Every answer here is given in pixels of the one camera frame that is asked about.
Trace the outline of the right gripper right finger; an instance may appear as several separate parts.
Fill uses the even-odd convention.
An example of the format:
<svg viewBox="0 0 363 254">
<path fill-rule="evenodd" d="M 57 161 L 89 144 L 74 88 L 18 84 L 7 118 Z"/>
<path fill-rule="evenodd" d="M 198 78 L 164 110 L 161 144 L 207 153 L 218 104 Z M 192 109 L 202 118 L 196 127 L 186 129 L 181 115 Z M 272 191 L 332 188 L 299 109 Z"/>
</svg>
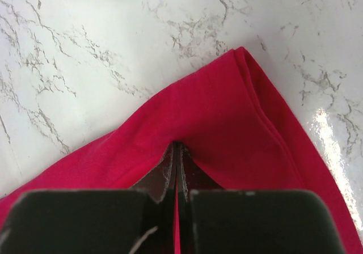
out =
<svg viewBox="0 0 363 254">
<path fill-rule="evenodd" d="M 181 253 L 345 253 L 325 203 L 305 190 L 227 190 L 177 145 Z"/>
</svg>

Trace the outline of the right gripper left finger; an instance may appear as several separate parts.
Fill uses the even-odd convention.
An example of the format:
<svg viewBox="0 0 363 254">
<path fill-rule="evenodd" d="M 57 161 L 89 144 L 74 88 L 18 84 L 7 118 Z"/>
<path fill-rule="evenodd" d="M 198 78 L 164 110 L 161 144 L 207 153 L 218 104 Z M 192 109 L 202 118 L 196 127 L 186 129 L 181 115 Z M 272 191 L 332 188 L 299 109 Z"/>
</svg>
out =
<svg viewBox="0 0 363 254">
<path fill-rule="evenodd" d="M 2 253 L 173 253 L 176 145 L 129 189 L 33 190 L 14 203 Z"/>
</svg>

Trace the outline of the red t shirt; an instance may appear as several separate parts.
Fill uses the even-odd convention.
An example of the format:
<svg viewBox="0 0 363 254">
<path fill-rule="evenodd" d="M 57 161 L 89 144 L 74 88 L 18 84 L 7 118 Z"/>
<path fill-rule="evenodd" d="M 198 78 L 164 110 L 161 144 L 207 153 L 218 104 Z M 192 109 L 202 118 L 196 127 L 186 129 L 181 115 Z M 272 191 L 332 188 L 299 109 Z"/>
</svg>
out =
<svg viewBox="0 0 363 254">
<path fill-rule="evenodd" d="M 362 244 L 325 162 L 285 100 L 245 48 L 230 50 L 175 82 L 118 129 L 59 160 L 1 200 L 5 220 L 33 189 L 127 188 L 172 141 L 227 189 L 307 189 L 328 206 L 345 250 Z"/>
</svg>

